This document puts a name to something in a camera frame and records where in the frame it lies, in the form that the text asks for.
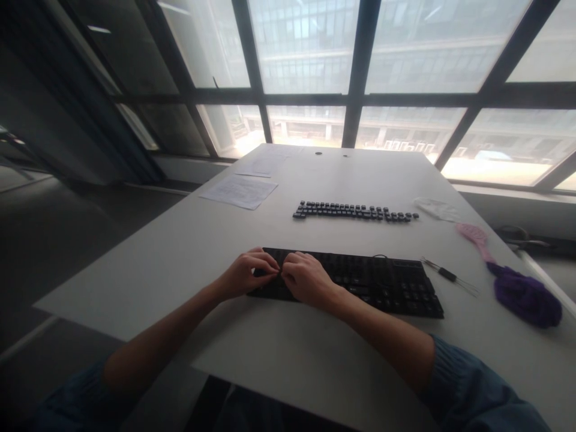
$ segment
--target purple cloth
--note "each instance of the purple cloth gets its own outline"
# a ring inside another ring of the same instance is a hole
[[[510,267],[486,263],[496,276],[494,291],[500,303],[522,319],[541,328],[556,327],[562,319],[562,305],[544,285]]]

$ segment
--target white table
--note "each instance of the white table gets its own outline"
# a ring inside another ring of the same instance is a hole
[[[534,328],[495,299],[493,277],[454,225],[421,213],[409,224],[310,217],[300,200],[416,211],[430,197],[489,233],[501,265],[527,269],[422,155],[306,147],[272,177],[255,211],[199,198],[241,159],[44,297],[36,307],[127,341],[219,276],[253,246],[399,259],[425,256],[482,290],[476,299],[427,268],[445,319],[402,317],[468,350],[531,401],[553,430],[576,424],[576,325]],[[416,396],[359,336],[335,318],[289,302],[243,297],[220,305],[177,356],[200,371],[360,430],[435,429]]]

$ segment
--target white face mask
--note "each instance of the white face mask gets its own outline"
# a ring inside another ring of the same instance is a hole
[[[445,202],[420,197],[414,200],[414,204],[437,219],[449,222],[461,222],[458,211]]]

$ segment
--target window frame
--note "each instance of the window frame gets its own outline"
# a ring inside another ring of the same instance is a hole
[[[282,106],[345,106],[343,148],[354,148],[360,116],[364,106],[375,107],[446,107],[466,109],[452,132],[444,150],[434,164],[439,171],[458,148],[458,144],[483,108],[501,109],[576,109],[576,83],[572,82],[506,82],[561,0],[533,0],[528,6],[494,67],[477,93],[444,94],[364,94],[368,69],[376,34],[380,0],[360,0],[352,70],[348,94],[266,94],[262,85],[255,36],[248,0],[231,0],[238,26],[242,51],[248,70],[250,88],[196,88],[168,22],[156,0],[133,0],[166,63],[179,94],[131,95],[118,79],[87,27],[76,16],[68,0],[58,0],[78,28],[82,37],[108,71],[121,94],[110,95],[115,104],[127,105],[134,111],[160,148],[156,152],[169,154],[166,146],[154,134],[139,108],[142,104],[184,104],[196,125],[209,156],[205,159],[231,162],[235,159],[218,156],[197,105],[256,105],[259,107],[264,135],[272,142],[272,130],[267,107]],[[576,151],[539,178],[531,186],[494,184],[450,179],[453,184],[475,185],[518,191],[576,195],[576,191],[555,190],[554,187],[576,172]]]

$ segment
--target blue sleeve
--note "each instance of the blue sleeve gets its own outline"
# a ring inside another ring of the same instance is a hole
[[[550,431],[538,411],[492,369],[433,337],[434,369],[420,398],[443,432]]]
[[[104,363],[105,361],[96,363],[70,378],[46,398],[21,429],[118,430],[141,395],[123,397],[112,393],[102,380]]]

